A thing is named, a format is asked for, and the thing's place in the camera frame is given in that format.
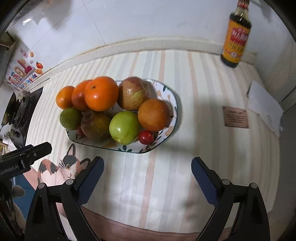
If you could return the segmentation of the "green apple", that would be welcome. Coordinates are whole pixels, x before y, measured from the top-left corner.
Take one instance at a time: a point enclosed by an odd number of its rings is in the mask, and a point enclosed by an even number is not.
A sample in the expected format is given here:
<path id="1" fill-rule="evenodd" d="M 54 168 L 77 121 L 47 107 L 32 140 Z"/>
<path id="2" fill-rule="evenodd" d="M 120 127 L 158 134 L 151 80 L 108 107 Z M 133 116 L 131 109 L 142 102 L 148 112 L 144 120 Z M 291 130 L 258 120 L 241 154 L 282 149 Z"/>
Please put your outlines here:
<path id="1" fill-rule="evenodd" d="M 60 124 L 67 130 L 76 130 L 81 124 L 83 114 L 75 108 L 64 109 L 59 117 Z"/>
<path id="2" fill-rule="evenodd" d="M 141 128 L 135 113 L 121 111 L 112 118 L 109 133 L 116 142 L 129 145 L 137 139 Z"/>

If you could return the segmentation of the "dark red apple front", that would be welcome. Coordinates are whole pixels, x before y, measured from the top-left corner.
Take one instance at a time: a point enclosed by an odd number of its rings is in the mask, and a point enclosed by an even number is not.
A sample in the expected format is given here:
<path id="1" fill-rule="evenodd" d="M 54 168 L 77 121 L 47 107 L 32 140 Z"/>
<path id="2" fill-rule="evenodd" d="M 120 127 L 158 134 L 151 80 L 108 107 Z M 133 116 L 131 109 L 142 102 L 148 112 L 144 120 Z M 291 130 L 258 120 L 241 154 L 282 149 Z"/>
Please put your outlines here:
<path id="1" fill-rule="evenodd" d="M 110 118 L 104 112 L 87 111 L 81 120 L 81 128 L 88 139 L 101 142 L 109 138 Z"/>

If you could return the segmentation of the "small orange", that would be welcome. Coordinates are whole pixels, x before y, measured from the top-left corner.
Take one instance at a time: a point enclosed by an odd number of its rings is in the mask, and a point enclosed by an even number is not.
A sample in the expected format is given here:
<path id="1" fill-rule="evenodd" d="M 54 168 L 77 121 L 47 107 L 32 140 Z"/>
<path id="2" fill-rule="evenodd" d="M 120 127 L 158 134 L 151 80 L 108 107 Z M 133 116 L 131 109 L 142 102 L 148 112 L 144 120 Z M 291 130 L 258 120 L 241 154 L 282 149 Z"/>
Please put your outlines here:
<path id="1" fill-rule="evenodd" d="M 74 89 L 74 86 L 65 86 L 58 92 L 56 104 L 60 109 L 71 108 L 73 106 L 72 93 Z"/>

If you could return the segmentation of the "large orange with stem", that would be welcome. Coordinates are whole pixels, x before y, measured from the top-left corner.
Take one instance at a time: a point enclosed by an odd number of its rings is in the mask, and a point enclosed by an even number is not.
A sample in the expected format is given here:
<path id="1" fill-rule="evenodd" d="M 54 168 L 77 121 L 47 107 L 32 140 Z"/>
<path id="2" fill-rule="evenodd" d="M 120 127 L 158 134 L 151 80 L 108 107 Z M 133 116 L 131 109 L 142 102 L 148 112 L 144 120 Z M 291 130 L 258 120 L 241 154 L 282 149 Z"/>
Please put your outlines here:
<path id="1" fill-rule="evenodd" d="M 84 100 L 84 90 L 86 85 L 90 82 L 91 80 L 84 80 L 80 82 L 73 90 L 71 101 L 77 110 L 81 112 L 86 112 L 89 110 L 89 107 L 87 106 L 85 100 Z"/>

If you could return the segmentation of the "red cherry tomatoes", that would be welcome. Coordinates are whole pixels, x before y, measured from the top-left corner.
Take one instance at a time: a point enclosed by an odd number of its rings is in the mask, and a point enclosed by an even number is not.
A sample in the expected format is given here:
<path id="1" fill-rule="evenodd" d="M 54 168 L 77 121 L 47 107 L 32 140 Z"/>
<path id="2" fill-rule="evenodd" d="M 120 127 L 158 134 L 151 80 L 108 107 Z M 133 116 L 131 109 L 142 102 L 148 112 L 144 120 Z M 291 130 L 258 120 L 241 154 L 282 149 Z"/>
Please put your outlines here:
<path id="1" fill-rule="evenodd" d="M 154 141 L 154 134 L 151 131 L 143 130 L 139 133 L 138 140 L 143 145 L 150 145 Z"/>

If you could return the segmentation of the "bright orange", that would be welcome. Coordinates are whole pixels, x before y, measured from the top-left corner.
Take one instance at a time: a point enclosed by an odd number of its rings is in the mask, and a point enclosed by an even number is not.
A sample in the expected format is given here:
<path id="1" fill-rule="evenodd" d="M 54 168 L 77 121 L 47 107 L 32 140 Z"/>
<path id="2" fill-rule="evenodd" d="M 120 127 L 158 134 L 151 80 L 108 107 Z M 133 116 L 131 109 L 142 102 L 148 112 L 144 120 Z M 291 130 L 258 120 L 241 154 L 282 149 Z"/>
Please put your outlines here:
<path id="1" fill-rule="evenodd" d="M 118 85 L 107 76 L 91 80 L 84 89 L 84 100 L 94 111 L 106 111 L 112 108 L 118 99 Z"/>

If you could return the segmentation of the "dark orange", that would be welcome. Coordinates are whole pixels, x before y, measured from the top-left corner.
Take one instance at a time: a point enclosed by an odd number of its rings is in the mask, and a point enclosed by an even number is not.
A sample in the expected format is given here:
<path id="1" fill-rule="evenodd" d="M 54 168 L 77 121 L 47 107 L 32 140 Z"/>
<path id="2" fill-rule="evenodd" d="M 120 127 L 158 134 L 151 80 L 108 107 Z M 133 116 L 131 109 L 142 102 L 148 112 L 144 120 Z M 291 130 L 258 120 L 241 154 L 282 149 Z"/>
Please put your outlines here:
<path id="1" fill-rule="evenodd" d="M 138 109 L 138 121 L 148 131 L 158 132 L 169 125 L 171 119 L 167 104 L 159 99 L 150 98 Z"/>

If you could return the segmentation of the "red yellow apple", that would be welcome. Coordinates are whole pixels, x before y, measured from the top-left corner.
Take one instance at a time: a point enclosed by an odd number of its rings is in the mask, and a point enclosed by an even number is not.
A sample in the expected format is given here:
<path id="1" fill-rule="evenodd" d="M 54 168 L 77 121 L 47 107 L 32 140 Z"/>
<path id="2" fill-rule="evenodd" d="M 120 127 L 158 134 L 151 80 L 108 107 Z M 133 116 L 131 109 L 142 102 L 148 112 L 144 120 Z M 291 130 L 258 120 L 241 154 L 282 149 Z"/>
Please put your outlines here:
<path id="1" fill-rule="evenodd" d="M 151 97 L 151 91 L 139 77 L 126 78 L 118 86 L 117 104 L 126 110 L 138 110 Z"/>

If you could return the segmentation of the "black gas stove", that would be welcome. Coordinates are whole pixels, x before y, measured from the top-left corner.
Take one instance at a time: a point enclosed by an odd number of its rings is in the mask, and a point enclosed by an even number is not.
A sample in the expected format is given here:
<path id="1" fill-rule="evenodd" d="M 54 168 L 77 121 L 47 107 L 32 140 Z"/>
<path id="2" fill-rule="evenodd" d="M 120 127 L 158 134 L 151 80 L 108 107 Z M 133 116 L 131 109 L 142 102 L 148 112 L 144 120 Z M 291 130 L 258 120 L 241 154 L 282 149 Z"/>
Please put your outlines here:
<path id="1" fill-rule="evenodd" d="M 1 134 L 2 140 L 9 138 L 17 149 L 25 146 L 29 125 L 42 92 L 43 87 L 26 92 L 20 99 L 12 93 L 1 122 L 1 131 L 6 127 Z"/>

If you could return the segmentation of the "striped table cloth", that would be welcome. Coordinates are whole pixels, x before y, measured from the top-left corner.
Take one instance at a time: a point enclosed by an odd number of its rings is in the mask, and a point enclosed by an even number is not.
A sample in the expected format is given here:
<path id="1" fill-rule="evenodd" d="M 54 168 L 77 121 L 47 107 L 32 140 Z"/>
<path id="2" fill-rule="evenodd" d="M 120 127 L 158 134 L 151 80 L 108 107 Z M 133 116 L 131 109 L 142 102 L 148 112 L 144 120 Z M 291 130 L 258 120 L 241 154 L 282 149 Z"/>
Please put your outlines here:
<path id="1" fill-rule="evenodd" d="M 256 183 L 267 211 L 272 210 L 280 174 L 278 136 L 252 111 L 247 113 L 248 128 L 224 125 L 223 107 L 246 108 L 250 84 L 261 83 L 253 65 L 240 63 L 232 69 L 218 55 L 166 50 L 98 58 L 58 71 L 44 82 L 27 144 L 51 143 L 48 158 L 58 164 L 71 141 L 59 123 L 56 95 L 64 86 L 98 76 L 162 82 L 178 99 L 179 117 L 178 126 L 166 132 L 168 139 L 145 154 L 132 154 L 129 148 L 115 152 L 76 146 L 79 159 L 101 156 L 105 162 L 88 210 L 141 230 L 199 232 L 213 206 L 192 175 L 196 156 L 233 184 Z"/>

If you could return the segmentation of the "brown label patch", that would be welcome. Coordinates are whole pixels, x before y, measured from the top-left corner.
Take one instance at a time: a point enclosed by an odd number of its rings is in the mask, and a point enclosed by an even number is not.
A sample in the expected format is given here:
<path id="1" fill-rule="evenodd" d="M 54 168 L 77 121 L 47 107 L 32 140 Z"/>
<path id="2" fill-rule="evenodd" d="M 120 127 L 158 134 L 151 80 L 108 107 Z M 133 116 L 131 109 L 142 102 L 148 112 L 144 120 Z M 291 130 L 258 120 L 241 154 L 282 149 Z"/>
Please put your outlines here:
<path id="1" fill-rule="evenodd" d="M 242 108 L 223 106 L 224 125 L 233 128 L 249 128 L 247 111 Z"/>

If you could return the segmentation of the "white paper napkin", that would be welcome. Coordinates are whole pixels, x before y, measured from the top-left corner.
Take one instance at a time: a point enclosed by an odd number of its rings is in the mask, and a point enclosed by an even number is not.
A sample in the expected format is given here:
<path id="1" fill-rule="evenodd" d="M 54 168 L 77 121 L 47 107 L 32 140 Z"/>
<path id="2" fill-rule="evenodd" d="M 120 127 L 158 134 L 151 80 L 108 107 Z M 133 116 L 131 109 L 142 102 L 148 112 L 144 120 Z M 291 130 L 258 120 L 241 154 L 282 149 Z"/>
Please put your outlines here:
<path id="1" fill-rule="evenodd" d="M 256 81 L 250 84 L 247 97 L 247 108 L 258 114 L 266 126 L 280 137 L 283 116 L 280 104 Z"/>

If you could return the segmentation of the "oval floral plate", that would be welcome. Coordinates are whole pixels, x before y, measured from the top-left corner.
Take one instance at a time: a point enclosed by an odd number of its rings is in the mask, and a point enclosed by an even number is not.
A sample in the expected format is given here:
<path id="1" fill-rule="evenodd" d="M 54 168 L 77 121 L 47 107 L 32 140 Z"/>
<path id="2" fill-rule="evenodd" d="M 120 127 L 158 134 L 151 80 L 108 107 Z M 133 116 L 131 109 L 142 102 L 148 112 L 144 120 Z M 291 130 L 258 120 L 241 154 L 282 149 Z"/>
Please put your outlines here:
<path id="1" fill-rule="evenodd" d="M 129 152 L 133 154 L 144 154 L 158 147 L 161 143 L 163 143 L 174 131 L 177 120 L 178 120 L 178 102 L 175 96 L 175 93 L 171 88 L 163 84 L 162 82 L 154 79 L 144 79 L 146 87 L 151 92 L 152 98 L 157 98 L 159 100 L 164 101 L 170 109 L 171 119 L 169 121 L 168 126 L 158 131 L 154 134 L 154 141 L 149 145 L 143 145 L 138 140 L 135 140 L 133 143 L 129 145 L 123 145 L 112 138 L 104 140 L 102 142 L 95 142 L 86 137 L 79 136 L 76 131 L 67 130 L 68 138 L 76 144 L 99 148 L 109 151 L 117 151 L 117 152 Z"/>

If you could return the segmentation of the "soy sauce bottle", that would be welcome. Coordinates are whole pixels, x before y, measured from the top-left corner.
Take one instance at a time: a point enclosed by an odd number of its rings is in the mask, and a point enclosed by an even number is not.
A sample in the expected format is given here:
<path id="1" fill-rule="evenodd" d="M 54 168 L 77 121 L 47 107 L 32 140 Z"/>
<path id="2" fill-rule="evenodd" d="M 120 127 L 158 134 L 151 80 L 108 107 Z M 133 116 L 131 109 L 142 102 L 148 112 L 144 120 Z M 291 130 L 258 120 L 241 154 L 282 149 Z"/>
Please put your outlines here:
<path id="1" fill-rule="evenodd" d="M 238 66 L 252 27 L 251 21 L 248 18 L 248 7 L 249 1 L 238 1 L 236 10 L 229 16 L 228 28 L 220 58 L 225 65 L 231 68 Z"/>

